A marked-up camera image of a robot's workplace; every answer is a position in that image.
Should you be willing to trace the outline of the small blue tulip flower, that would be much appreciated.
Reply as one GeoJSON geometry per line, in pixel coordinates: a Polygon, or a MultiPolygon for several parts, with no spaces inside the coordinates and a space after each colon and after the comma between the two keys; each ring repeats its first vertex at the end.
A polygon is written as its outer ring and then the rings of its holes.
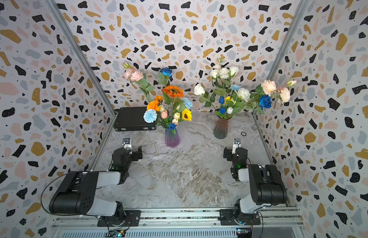
{"type": "Polygon", "coordinates": [[[172,130],[172,131],[175,130],[176,129],[176,125],[174,123],[171,123],[169,125],[169,129],[172,130]]]}

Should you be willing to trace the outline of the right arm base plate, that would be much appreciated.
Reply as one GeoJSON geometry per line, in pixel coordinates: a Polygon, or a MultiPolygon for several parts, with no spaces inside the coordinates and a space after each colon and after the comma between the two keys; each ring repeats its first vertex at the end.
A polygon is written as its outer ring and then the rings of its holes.
{"type": "Polygon", "coordinates": [[[233,209],[221,209],[219,211],[218,220],[221,222],[222,226],[232,226],[232,225],[260,225],[261,221],[259,215],[257,214],[244,214],[233,209]]]}

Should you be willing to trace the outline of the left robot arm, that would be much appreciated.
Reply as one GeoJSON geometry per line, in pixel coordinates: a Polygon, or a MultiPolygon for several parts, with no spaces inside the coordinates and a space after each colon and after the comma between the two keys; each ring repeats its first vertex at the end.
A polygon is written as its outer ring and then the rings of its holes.
{"type": "Polygon", "coordinates": [[[120,226],[128,220],[119,201],[107,201],[96,197],[96,190],[105,186],[124,184],[129,177],[132,162],[143,158],[142,146],[133,151],[129,147],[115,150],[111,165],[106,171],[70,171],[53,195],[48,209],[51,215],[84,215],[100,217],[110,226],[120,226]]]}

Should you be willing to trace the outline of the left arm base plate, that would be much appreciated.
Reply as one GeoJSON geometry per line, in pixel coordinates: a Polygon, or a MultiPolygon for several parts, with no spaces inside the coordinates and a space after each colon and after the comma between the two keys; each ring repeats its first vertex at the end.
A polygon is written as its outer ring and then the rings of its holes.
{"type": "Polygon", "coordinates": [[[97,227],[121,228],[137,227],[141,217],[141,210],[125,210],[116,212],[110,217],[101,217],[97,227]]]}

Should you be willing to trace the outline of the purple ribbed glass vase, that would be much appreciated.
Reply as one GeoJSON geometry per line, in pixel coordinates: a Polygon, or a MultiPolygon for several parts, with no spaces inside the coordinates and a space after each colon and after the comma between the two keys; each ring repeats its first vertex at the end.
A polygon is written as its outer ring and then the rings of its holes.
{"type": "Polygon", "coordinates": [[[165,145],[170,148],[175,148],[180,144],[180,136],[178,131],[165,129],[165,145]]]}

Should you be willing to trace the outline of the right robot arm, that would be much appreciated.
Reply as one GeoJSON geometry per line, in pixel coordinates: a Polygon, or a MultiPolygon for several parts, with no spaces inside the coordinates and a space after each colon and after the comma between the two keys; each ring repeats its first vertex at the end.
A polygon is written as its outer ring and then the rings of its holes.
{"type": "Polygon", "coordinates": [[[233,207],[233,218],[238,224],[251,221],[263,208],[287,202],[287,191],[276,166],[251,164],[248,150],[241,147],[224,148],[223,158],[232,162],[232,178],[250,187],[250,194],[238,199],[233,207]]]}

